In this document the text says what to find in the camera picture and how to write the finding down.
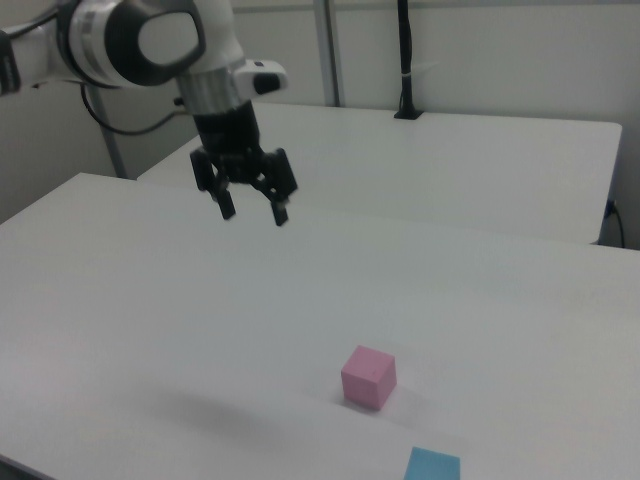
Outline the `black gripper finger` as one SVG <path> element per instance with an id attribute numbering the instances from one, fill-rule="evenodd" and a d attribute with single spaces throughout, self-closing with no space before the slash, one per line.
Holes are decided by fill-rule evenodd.
<path id="1" fill-rule="evenodd" d="M 286 152 L 278 148 L 273 152 L 260 151 L 253 155 L 250 185 L 270 202 L 275 224 L 288 221 L 289 197 L 298 189 Z"/>
<path id="2" fill-rule="evenodd" d="M 202 192 L 208 192 L 218 204 L 223 219 L 230 220 L 236 214 L 236 210 L 228 191 L 228 177 L 214 169 L 212 156 L 203 147 L 193 150 L 190 160 L 197 188 Z"/>

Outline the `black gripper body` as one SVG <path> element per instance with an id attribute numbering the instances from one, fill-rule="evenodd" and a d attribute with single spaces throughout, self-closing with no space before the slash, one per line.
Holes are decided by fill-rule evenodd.
<path id="1" fill-rule="evenodd" d="M 251 183 L 261 174 L 263 150 L 251 101 L 219 114 L 193 117 L 202 146 L 192 152 L 197 183 L 227 178 L 230 183 Z"/>

